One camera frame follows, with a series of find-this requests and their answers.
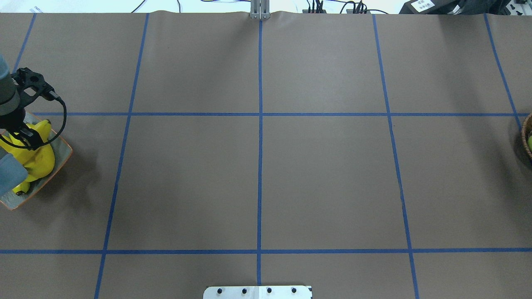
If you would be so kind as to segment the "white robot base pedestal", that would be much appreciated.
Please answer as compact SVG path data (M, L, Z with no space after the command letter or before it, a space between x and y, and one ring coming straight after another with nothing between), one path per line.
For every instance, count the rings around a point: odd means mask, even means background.
M304 285L213 286L204 299L312 299L312 287Z

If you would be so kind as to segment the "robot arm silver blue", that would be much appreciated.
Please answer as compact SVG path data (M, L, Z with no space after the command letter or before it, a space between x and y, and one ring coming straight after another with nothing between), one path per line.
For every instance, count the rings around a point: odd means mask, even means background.
M46 83L42 75L29 68L21 68L10 73L10 67L3 56L0 57L1 83L1 129L15 134L16 140L22 144L13 147L22 150L36 150L47 140L37 131L25 124L25 108L32 104L46 91ZM4 195L23 181L22 164L15 161L15 155L1 150L1 195Z

